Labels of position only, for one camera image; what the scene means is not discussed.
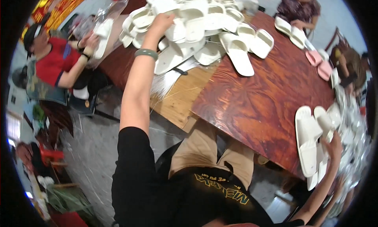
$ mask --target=red banner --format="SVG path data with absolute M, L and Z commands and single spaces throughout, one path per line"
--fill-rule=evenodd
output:
M 51 12 L 50 18 L 45 24 L 46 31 L 56 30 L 68 15 L 84 0 L 40 0 L 31 14 L 34 22 L 40 22 L 47 12 Z M 23 39 L 27 27 L 25 27 L 21 39 Z

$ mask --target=pink slipper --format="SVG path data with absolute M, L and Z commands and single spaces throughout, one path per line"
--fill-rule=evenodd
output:
M 317 66 L 322 62 L 322 56 L 317 51 L 307 51 L 306 57 L 312 66 Z
M 332 73 L 332 67 L 329 64 L 329 62 L 323 61 L 318 66 L 318 74 L 319 76 L 324 79 L 325 81 L 328 81 L 330 79 Z

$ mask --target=jade bangle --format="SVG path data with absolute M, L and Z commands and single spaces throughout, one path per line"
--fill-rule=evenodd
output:
M 157 61 L 158 57 L 159 57 L 159 55 L 155 51 L 153 51 L 151 49 L 146 49 L 146 48 L 139 49 L 135 52 L 135 57 L 137 57 L 139 55 L 148 55 L 148 56 L 154 58 L 155 61 Z

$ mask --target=floral shirt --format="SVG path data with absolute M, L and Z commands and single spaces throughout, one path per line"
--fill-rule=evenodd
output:
M 309 23 L 313 16 L 320 16 L 320 4 L 317 0 L 309 2 L 300 2 L 298 0 L 282 0 L 277 7 L 277 13 L 274 17 L 279 16 L 291 22 L 301 20 Z

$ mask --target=black sleeve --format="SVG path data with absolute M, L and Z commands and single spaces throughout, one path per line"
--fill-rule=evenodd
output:
M 303 226 L 305 225 L 305 222 L 301 219 L 294 220 L 294 221 L 288 221 L 284 223 L 274 224 L 274 227 L 297 227 L 297 226 Z
M 111 187 L 114 220 L 123 226 L 138 226 L 157 186 L 154 153 L 147 134 L 126 127 L 118 135 L 118 161 Z

